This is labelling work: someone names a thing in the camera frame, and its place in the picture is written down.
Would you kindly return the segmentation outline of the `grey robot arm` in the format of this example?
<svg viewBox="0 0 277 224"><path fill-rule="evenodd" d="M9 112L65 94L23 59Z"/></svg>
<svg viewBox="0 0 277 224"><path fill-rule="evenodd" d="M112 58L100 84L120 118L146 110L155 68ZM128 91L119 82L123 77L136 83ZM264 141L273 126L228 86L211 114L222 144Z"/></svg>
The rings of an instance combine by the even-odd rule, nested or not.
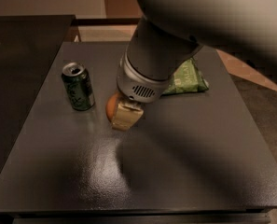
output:
<svg viewBox="0 0 277 224"><path fill-rule="evenodd" d="M160 98L173 73L202 47L249 62L277 83L277 0L137 0L140 19L118 66L118 93L106 105L127 131L142 106Z"/></svg>

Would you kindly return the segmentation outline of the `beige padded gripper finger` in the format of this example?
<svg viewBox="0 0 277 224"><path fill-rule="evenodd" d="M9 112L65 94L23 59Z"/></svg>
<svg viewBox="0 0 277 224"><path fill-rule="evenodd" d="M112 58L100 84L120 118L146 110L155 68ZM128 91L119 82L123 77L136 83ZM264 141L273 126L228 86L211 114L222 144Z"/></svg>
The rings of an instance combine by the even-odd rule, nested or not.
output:
<svg viewBox="0 0 277 224"><path fill-rule="evenodd" d="M118 99L112 118L112 127L120 131L128 131L144 114L140 103L123 98Z"/></svg>

